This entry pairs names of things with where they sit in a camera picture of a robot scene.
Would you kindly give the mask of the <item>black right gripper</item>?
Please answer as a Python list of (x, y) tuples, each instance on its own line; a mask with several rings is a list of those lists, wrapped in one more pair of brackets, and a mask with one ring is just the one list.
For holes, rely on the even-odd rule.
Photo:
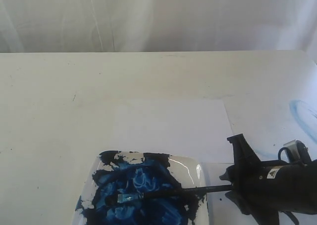
[[(260, 159), (244, 135), (227, 138), (233, 146), (236, 166), (257, 166)], [(252, 215), (259, 225), (279, 225), (279, 212), (317, 213), (317, 162), (301, 166), (268, 168), (242, 181), (239, 190), (225, 194), (244, 215)]]

